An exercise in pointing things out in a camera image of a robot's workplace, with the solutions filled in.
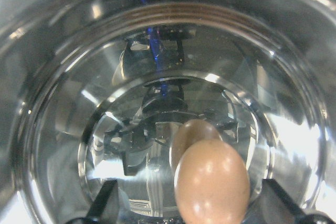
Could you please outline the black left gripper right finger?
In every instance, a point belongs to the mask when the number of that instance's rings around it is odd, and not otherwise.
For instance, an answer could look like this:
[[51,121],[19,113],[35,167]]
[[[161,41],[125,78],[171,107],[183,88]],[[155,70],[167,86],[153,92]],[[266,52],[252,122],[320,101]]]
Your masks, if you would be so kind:
[[261,214],[264,223],[310,223],[310,218],[275,179],[262,181]]

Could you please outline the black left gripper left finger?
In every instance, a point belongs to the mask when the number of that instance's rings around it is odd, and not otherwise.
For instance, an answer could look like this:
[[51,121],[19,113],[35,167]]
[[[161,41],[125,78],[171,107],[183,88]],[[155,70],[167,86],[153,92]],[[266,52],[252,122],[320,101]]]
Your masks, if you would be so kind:
[[106,212],[110,196],[117,185],[117,180],[106,180],[92,202],[86,218],[88,223],[101,223]]

